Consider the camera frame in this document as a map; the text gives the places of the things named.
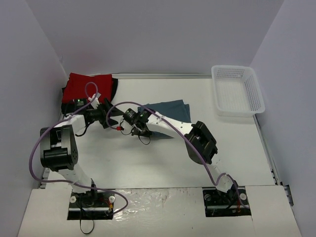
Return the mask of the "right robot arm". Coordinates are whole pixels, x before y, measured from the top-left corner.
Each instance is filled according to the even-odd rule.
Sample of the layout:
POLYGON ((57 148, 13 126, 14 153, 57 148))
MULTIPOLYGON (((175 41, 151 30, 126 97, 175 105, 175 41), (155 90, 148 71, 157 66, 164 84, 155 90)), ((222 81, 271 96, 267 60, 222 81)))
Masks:
POLYGON ((128 109, 123 115, 123 124, 130 125, 132 135, 138 137, 151 138, 154 133, 161 133, 181 138, 189 158, 205 168, 211 183, 219 192, 220 201, 230 204, 237 198, 234 179, 218 168, 217 161, 212 161, 218 154, 217 141, 203 122, 183 122, 149 109, 138 112, 128 109))

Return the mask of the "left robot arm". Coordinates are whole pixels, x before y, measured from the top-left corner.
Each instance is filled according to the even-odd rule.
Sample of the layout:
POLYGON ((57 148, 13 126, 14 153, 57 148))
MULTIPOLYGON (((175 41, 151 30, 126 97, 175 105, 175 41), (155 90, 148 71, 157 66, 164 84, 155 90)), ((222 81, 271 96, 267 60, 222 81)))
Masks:
POLYGON ((105 98, 102 103, 96 102, 92 109, 84 108, 76 115, 69 114, 62 123, 47 132, 40 142, 42 166, 70 181, 73 195, 81 196, 87 206, 95 206, 99 202, 99 193, 95 190, 96 185, 92 178, 86 175, 78 163, 76 137, 80 130, 87 129, 96 121, 104 129, 109 125, 117 125, 113 119, 106 122, 107 112, 112 106, 105 98))

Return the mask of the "blue t shirt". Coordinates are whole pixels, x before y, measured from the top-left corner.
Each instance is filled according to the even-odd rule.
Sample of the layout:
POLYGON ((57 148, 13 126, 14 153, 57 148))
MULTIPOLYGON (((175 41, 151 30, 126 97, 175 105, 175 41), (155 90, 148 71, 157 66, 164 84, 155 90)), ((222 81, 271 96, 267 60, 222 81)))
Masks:
MULTIPOLYGON (((185 104, 183 100, 144 104, 144 106, 168 118, 186 123, 191 123, 190 105, 185 104)), ((178 136, 178 134, 175 133, 173 129, 171 131, 171 134, 175 135, 175 138, 177 138, 178 136)), ((155 139, 174 138, 173 136, 169 136, 168 134, 158 131, 153 131, 152 137, 155 139)))

